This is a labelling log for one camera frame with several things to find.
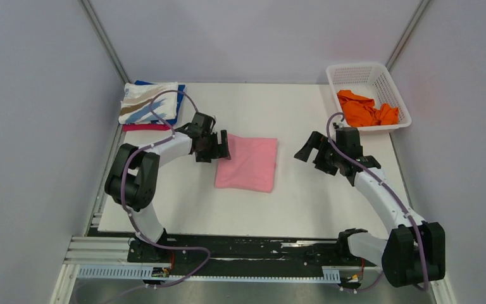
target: crumpled orange fabric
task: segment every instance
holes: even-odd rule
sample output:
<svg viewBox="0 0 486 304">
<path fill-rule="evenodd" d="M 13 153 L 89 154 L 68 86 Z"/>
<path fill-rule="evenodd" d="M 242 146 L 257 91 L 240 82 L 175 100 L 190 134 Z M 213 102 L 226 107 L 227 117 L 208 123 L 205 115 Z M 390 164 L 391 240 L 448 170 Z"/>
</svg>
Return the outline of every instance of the crumpled orange fabric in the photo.
<svg viewBox="0 0 486 304">
<path fill-rule="evenodd" d="M 340 90 L 337 95 L 351 127 L 396 125 L 399 121 L 399 109 L 390 107 L 388 103 L 382 104 L 378 110 L 374 108 L 373 99 L 355 95 L 351 90 Z"/>
</svg>

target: white table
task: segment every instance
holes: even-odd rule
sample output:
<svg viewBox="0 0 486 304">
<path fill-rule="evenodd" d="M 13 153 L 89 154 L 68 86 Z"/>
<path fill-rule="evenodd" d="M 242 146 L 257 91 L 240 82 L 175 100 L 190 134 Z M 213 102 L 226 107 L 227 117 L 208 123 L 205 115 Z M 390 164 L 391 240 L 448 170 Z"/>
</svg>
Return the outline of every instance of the white table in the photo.
<svg viewBox="0 0 486 304">
<path fill-rule="evenodd" d="M 327 175 L 293 156 L 314 130 L 325 134 L 337 111 L 327 85 L 187 84 L 199 110 L 217 118 L 216 130 L 244 137 L 278 138 L 275 187 L 270 194 L 213 187 L 216 162 L 181 157 L 159 170 L 153 204 L 169 233 L 226 236 L 336 238 L 348 228 L 364 228 L 387 238 L 385 227 L 362 194 L 339 173 Z M 180 123 L 193 108 L 184 100 Z M 169 132 L 128 132 L 125 142 L 151 143 Z M 362 135 L 366 155 L 385 170 L 389 184 L 406 201 L 399 167 L 388 134 Z M 133 232 L 128 217 L 106 198 L 99 231 Z"/>
</svg>

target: pink cloth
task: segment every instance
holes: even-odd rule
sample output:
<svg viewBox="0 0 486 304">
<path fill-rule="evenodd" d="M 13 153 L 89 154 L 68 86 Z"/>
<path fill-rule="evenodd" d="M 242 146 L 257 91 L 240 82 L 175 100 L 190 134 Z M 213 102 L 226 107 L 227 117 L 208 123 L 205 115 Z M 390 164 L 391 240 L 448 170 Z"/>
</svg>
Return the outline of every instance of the pink cloth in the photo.
<svg viewBox="0 0 486 304">
<path fill-rule="evenodd" d="M 276 138 L 228 134 L 231 160 L 219 159 L 215 187 L 271 193 L 277 166 Z"/>
</svg>

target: laundry basket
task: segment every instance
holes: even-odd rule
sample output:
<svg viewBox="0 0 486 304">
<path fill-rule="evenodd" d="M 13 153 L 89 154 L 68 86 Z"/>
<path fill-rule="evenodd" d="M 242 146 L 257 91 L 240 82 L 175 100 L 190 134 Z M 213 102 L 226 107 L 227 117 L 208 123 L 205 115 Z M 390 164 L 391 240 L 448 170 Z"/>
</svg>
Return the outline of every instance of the laundry basket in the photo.
<svg viewBox="0 0 486 304">
<path fill-rule="evenodd" d="M 372 98 L 375 100 L 375 107 L 378 109 L 384 103 L 388 103 L 393 108 L 399 108 L 399 122 L 397 125 L 358 127 L 361 133 L 391 132 L 399 128 L 408 127 L 411 124 L 411 115 L 409 115 L 389 71 L 381 63 L 331 65 L 327 68 L 327 78 L 334 102 L 339 111 L 342 110 L 342 107 L 336 93 L 340 90 L 351 90 L 357 95 Z"/>
</svg>

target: gray wall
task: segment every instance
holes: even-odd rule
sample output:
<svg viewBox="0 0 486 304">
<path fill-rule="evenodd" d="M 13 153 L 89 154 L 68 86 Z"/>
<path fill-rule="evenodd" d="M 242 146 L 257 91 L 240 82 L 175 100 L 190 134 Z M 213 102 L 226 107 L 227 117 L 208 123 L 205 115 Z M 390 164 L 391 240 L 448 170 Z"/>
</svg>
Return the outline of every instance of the gray wall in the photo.
<svg viewBox="0 0 486 304">
<path fill-rule="evenodd" d="M 133 79 L 327 83 L 385 63 L 420 0 L 92 0 Z"/>
<path fill-rule="evenodd" d="M 76 0 L 0 0 L 0 303 L 47 303 L 122 83 Z"/>
<path fill-rule="evenodd" d="M 446 230 L 458 302 L 486 303 L 486 1 L 434 1 L 392 76 L 413 117 L 394 134 L 410 196 Z"/>
</svg>

